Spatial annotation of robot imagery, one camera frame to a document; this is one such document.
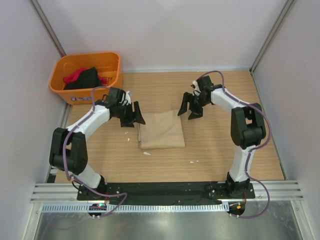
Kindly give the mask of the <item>beige t shirt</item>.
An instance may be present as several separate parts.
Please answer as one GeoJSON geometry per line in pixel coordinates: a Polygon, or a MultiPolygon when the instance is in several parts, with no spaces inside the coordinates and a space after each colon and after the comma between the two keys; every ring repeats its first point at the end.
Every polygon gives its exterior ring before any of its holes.
{"type": "Polygon", "coordinates": [[[178,110],[149,112],[143,115],[145,124],[138,124],[138,143],[142,150],[182,149],[185,147],[178,110]]]}

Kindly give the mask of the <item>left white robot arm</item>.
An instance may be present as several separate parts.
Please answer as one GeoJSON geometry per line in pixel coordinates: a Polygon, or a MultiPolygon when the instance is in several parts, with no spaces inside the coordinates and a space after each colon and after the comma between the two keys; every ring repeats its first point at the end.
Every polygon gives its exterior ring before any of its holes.
{"type": "Polygon", "coordinates": [[[87,140],[112,118],[118,118],[121,127],[146,123],[139,102],[131,100],[130,92],[110,87],[102,98],[92,100],[92,107],[82,118],[66,128],[56,128],[52,135],[49,164],[88,189],[95,200],[106,197],[107,190],[103,176],[89,164],[87,140]]]}

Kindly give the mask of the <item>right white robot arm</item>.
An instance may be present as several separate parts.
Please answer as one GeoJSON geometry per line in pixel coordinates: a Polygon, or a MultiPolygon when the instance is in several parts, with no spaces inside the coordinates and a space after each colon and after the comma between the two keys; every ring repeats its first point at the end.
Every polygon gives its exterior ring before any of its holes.
{"type": "Polygon", "coordinates": [[[231,116],[230,136],[236,149],[224,188],[229,197],[240,197],[249,189],[253,156],[267,135],[261,106],[242,101],[224,84],[213,84],[208,75],[193,81],[191,87],[192,93],[183,94],[178,116],[190,110],[189,120],[201,118],[203,108],[209,104],[221,107],[231,116]]]}

